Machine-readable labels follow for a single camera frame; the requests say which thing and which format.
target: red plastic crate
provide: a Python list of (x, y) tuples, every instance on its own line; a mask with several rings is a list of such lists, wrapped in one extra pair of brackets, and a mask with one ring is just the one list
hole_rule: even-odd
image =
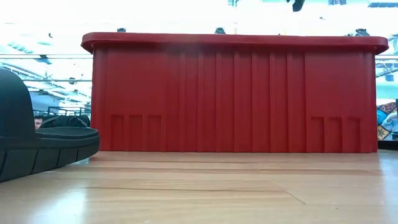
[(90, 33), (104, 151), (376, 152), (382, 37)]

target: red storage bin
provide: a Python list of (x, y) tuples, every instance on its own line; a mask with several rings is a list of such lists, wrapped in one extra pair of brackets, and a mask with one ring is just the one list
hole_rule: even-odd
[(104, 151), (376, 152), (382, 37), (90, 33)]

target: wooden floor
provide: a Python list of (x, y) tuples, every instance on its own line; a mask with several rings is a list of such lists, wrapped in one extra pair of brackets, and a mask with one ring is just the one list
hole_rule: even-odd
[(398, 223), (398, 152), (100, 152), (0, 184), (0, 223)]

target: glass railing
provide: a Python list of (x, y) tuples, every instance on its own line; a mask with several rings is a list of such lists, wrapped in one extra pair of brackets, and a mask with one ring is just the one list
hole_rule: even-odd
[(377, 137), (398, 140), (398, 55), (376, 56)]
[[(27, 85), (36, 115), (91, 115), (92, 55), (0, 55), (0, 69)], [(398, 55), (376, 56), (377, 135), (398, 131)]]

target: black object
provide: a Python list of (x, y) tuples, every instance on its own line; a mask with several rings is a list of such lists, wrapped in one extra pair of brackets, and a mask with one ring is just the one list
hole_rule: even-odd
[(392, 140), (395, 140), (395, 141), (398, 140), (398, 132), (397, 131), (392, 132), (391, 135), (392, 135)]
[(299, 12), (304, 5), (305, 0), (295, 0), (293, 3), (293, 11), (294, 12)]
[(80, 120), (86, 123), (86, 127), (89, 128), (91, 126), (90, 118), (87, 115), (77, 116)]
[(389, 140), (378, 140), (378, 148), (379, 149), (387, 149), (387, 150), (397, 150), (398, 151), (398, 141), (389, 141)]
[(69, 80), (70, 80), (69, 84), (71, 84), (71, 85), (76, 84), (76, 82), (75, 82), (76, 78), (70, 77)]
[(98, 152), (100, 137), (90, 128), (35, 130), (24, 82), (0, 69), (0, 182), (56, 169)]
[(216, 31), (214, 32), (215, 34), (225, 34), (224, 28), (219, 27), (216, 29)]
[(87, 120), (83, 121), (79, 116), (46, 116), (40, 128), (61, 128), (61, 127), (74, 127), (74, 128), (87, 128)]
[(371, 35), (366, 32), (366, 29), (356, 29), (355, 37), (370, 37)]

